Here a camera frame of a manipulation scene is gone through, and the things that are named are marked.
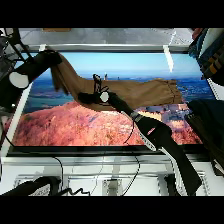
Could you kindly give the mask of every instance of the blue sky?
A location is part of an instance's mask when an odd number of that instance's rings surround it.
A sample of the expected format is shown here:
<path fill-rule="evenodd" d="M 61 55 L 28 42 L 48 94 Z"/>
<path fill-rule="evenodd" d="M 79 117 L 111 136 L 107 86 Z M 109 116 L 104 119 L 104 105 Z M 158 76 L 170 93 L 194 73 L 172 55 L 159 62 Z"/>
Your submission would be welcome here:
<path fill-rule="evenodd" d="M 63 53 L 80 76 L 91 78 L 94 73 L 108 77 L 161 77 L 175 78 L 201 76 L 195 59 L 188 54 L 171 54 L 173 70 L 170 72 L 164 53 Z M 42 74 L 49 77 L 50 72 Z"/>

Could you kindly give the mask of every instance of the landscape image on screen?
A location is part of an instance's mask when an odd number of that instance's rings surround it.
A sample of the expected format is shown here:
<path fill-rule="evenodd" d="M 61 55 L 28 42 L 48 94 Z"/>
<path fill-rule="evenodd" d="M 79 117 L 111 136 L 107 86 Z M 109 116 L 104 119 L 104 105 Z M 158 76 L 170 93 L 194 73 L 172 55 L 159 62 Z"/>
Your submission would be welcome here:
<path fill-rule="evenodd" d="M 176 79 L 183 104 L 140 107 L 136 111 L 171 127 L 178 144 L 200 144 L 199 137 L 185 121 L 190 111 L 186 102 L 215 99 L 206 80 L 201 80 L 197 62 L 187 54 L 163 53 L 63 53 L 83 78 L 93 74 L 108 80 L 146 82 L 155 78 Z M 75 102 L 71 95 L 55 92 L 50 70 L 31 87 L 23 115 L 13 138 L 17 146 L 109 146 L 126 145 L 132 122 L 118 112 L 96 112 Z M 137 128 L 129 145 L 143 145 Z"/>

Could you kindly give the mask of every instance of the large screen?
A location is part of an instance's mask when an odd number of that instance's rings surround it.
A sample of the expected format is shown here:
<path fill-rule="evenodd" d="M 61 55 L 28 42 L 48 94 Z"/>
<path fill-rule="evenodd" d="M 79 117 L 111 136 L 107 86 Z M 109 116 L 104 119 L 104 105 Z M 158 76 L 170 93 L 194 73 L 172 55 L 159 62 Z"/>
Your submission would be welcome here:
<path fill-rule="evenodd" d="M 187 54 L 164 53 L 63 53 L 83 78 L 93 74 L 108 80 L 146 82 L 154 78 L 176 79 L 183 104 L 148 106 L 136 111 L 158 119 L 173 131 L 178 144 L 200 144 L 184 116 L 186 102 L 215 99 L 206 80 L 201 80 L 197 62 Z M 120 146 L 132 130 L 132 122 L 118 112 L 96 112 L 81 106 L 71 95 L 55 92 L 50 70 L 37 78 L 31 87 L 23 114 L 16 128 L 16 146 Z M 143 145 L 137 128 L 129 145 Z"/>

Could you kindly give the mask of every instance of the brown pants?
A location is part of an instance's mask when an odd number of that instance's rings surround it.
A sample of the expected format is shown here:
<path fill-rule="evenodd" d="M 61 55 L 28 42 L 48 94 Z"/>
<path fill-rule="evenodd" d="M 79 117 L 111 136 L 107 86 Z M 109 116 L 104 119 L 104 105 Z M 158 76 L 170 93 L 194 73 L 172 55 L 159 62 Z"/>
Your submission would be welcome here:
<path fill-rule="evenodd" d="M 51 68 L 56 91 L 63 89 L 65 93 L 71 93 L 75 101 L 95 111 L 114 110 L 110 106 L 105 107 L 94 103 L 83 104 L 80 102 L 78 93 L 92 94 L 94 80 L 87 80 L 78 76 L 68 60 L 63 55 L 60 54 L 60 56 L 62 63 Z M 126 101 L 133 110 L 144 106 L 181 103 L 181 93 L 176 88 L 176 80 L 154 79 L 148 82 L 102 80 L 102 87 L 104 86 L 108 86 L 111 92 L 116 93 Z"/>

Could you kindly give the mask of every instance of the gray floor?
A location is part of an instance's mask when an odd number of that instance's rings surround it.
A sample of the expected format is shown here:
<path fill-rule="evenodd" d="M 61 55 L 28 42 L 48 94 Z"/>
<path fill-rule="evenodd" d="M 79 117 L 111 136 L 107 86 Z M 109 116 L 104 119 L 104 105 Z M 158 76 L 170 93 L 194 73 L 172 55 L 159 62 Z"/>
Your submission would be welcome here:
<path fill-rule="evenodd" d="M 19 28 L 24 44 L 190 44 L 189 28 L 72 28 L 70 32 L 44 32 Z"/>

